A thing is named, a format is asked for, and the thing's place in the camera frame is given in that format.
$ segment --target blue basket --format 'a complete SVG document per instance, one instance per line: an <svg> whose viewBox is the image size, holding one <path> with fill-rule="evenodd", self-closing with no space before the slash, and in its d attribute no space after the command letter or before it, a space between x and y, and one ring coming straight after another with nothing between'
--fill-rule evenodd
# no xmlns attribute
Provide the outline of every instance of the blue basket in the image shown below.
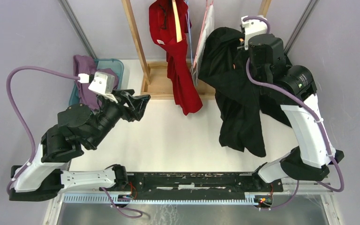
<svg viewBox="0 0 360 225"><path fill-rule="evenodd" d="M116 73L119 78L118 89L120 89L120 85L122 84L122 76L123 76L123 63L116 59L97 59L94 60L97 65L97 69L111 69ZM74 87L71 92L71 97L69 98L69 105L78 104L79 96L78 96L78 88L74 84Z"/></svg>

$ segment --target black jacket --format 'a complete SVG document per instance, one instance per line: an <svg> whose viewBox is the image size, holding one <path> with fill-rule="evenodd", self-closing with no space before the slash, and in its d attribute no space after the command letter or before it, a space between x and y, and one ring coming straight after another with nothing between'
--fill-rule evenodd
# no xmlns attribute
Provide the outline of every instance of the black jacket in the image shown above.
<svg viewBox="0 0 360 225"><path fill-rule="evenodd" d="M260 87L246 76L248 52L237 50L244 37L240 31L227 27L214 30L206 40L199 79L216 89L223 120L221 146L242 152L247 148L255 156L265 157L259 111L288 126L290 123L280 106L260 96Z"/></svg>

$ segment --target wooden rack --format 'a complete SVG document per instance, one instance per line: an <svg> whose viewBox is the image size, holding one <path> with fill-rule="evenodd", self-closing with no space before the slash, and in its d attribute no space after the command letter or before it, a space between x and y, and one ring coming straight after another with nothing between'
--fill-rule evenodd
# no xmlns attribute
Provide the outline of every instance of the wooden rack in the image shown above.
<svg viewBox="0 0 360 225"><path fill-rule="evenodd" d="M262 0L258 15L265 17L270 3L271 0ZM122 0L122 5L143 70L141 94L149 94L153 99L173 99L172 82L167 78L167 63L146 61L130 0ZM198 81L196 89L201 99L214 99L215 89L203 81Z"/></svg>

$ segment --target purple cloth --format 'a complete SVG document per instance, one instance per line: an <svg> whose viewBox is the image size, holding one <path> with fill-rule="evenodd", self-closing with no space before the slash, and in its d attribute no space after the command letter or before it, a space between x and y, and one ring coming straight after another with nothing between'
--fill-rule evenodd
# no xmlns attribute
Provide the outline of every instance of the purple cloth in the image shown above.
<svg viewBox="0 0 360 225"><path fill-rule="evenodd" d="M112 74L115 77L114 89L118 88L119 78L111 69L97 69L94 60L90 56L74 55L74 76L78 74L94 74L95 72L104 72ZM78 88L78 96L80 103L88 105L91 109L98 109L97 96L94 92L89 90L88 83L75 82Z"/></svg>

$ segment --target gray wall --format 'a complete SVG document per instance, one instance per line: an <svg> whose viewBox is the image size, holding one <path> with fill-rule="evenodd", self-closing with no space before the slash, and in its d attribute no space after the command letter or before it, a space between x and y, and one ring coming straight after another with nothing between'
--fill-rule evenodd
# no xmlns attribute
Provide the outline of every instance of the gray wall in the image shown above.
<svg viewBox="0 0 360 225"><path fill-rule="evenodd" d="M121 1L69 0L69 2L99 57L137 59ZM165 59L165 51L155 45L150 36L148 8L153 2L155 0L131 0L146 58ZM261 2L261 0L214 0L216 28L225 26L240 30L240 18L245 15L256 15ZM272 1L267 18L272 22L273 31L278 37L283 38L284 41L289 38L307 2L308 0L286 0L286 3ZM292 6L292 13L289 13L289 6ZM205 13L205 1L189 0L189 11L195 54Z"/></svg>
<svg viewBox="0 0 360 225"><path fill-rule="evenodd" d="M10 167L30 156L30 143L6 95L15 67L34 65L72 73L72 55L85 54L58 1L0 0L0 224L41 224L46 202L10 202ZM20 72L13 95L36 142L65 109L73 82L41 72Z"/></svg>
<svg viewBox="0 0 360 225"><path fill-rule="evenodd" d="M360 224L360 1L322 0L290 58L309 68L318 84L329 137L345 152L345 191L336 195L345 224ZM338 180L331 170L333 180Z"/></svg>

